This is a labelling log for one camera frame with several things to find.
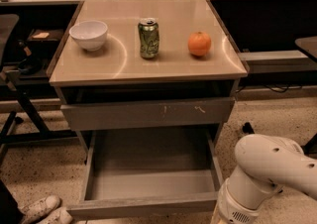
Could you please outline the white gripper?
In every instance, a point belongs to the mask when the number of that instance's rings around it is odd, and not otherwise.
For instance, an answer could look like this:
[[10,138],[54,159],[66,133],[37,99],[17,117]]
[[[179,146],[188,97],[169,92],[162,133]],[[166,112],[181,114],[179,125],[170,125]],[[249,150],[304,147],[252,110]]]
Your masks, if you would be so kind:
[[221,185],[211,224],[253,224],[260,211],[249,206],[241,183],[227,178]]

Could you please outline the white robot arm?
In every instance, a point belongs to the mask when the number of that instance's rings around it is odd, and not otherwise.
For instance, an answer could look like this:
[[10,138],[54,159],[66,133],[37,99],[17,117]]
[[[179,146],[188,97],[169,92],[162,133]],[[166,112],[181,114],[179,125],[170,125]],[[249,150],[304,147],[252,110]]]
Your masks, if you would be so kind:
[[235,146],[237,165],[218,193],[211,224],[253,224],[285,186],[317,199],[317,160],[293,140],[250,134]]

